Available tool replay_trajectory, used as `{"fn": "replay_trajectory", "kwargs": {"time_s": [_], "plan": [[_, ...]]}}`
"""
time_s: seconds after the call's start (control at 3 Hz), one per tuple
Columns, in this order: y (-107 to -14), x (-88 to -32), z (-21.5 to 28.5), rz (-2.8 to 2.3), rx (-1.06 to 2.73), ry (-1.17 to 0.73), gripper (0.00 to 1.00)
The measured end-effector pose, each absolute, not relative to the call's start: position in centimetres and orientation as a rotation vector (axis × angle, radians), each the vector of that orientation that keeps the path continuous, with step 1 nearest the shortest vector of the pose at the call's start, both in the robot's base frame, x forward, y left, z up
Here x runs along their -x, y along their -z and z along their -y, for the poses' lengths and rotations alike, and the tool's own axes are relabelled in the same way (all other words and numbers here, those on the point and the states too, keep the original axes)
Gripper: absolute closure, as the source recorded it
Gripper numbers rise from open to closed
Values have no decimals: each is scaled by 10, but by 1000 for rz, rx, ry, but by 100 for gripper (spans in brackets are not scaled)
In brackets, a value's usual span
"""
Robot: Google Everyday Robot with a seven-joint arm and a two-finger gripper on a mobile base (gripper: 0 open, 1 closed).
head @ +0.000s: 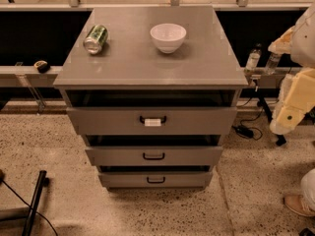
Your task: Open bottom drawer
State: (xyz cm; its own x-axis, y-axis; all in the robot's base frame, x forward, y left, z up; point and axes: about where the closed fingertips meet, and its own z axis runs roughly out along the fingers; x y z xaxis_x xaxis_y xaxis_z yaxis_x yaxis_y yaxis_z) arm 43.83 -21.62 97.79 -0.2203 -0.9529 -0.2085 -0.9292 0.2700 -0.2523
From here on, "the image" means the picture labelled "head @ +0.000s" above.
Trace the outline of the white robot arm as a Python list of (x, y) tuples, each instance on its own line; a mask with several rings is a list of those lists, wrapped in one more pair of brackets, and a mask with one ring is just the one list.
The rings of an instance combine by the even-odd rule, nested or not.
[(270, 129), (284, 135), (295, 129), (305, 114), (315, 107), (315, 4), (312, 4), (295, 25), (273, 41), (268, 50), (289, 54), (302, 69), (295, 76), (283, 79), (272, 115)]

